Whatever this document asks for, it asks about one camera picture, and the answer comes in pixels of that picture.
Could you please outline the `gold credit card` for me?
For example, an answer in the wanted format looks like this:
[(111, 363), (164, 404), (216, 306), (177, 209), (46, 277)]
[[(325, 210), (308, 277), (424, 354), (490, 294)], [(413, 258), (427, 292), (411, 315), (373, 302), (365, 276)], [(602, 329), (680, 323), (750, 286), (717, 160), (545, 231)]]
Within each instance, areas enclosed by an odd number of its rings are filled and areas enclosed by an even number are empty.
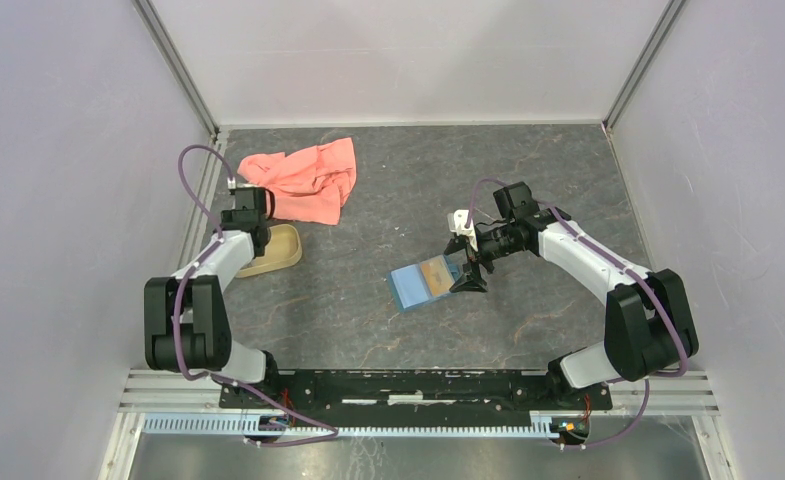
[(450, 292), (455, 280), (444, 256), (437, 256), (420, 263), (420, 270), (433, 298)]

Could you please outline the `blue card holder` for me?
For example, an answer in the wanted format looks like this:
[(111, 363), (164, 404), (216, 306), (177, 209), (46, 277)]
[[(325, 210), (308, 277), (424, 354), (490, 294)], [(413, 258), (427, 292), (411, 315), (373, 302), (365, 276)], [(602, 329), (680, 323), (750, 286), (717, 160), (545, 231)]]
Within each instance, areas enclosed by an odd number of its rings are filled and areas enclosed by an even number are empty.
[[(461, 273), (460, 266), (452, 263), (449, 257), (446, 255), (438, 256), (445, 257), (453, 278), (456, 280)], [(430, 295), (420, 270), (421, 262), (395, 269), (387, 276), (387, 282), (389, 284), (394, 303), (398, 311), (401, 313), (412, 311), (422, 306), (434, 303), (451, 294), (449, 292), (448, 294), (438, 298), (433, 298)]]

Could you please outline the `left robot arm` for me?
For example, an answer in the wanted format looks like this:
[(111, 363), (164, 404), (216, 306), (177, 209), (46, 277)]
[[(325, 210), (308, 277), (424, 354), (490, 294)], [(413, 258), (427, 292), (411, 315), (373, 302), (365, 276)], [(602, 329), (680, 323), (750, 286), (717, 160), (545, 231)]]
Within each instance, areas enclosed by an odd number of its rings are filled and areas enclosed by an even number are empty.
[(207, 375), (244, 383), (258, 407), (274, 405), (281, 379), (268, 372), (269, 355), (233, 340), (224, 300), (239, 271), (265, 253), (271, 239), (275, 196), (263, 187), (239, 187), (206, 247), (167, 277), (144, 286), (144, 352), (147, 366), (196, 380)]

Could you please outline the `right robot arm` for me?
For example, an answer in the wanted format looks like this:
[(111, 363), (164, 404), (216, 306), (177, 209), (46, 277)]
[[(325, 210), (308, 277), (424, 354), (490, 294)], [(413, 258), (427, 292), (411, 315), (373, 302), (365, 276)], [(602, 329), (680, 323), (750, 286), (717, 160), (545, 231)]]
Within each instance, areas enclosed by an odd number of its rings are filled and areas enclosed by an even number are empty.
[(447, 217), (452, 238), (446, 254), (462, 251), (466, 262), (451, 292), (484, 292), (483, 275), (495, 261), (527, 252), (584, 286), (605, 309), (601, 341), (548, 364), (545, 392), (559, 408), (580, 401), (600, 383), (680, 377), (699, 350), (682, 278), (653, 271), (616, 254), (551, 203), (533, 198), (524, 182), (501, 183), (493, 198), (499, 218), (483, 229), (472, 208)]

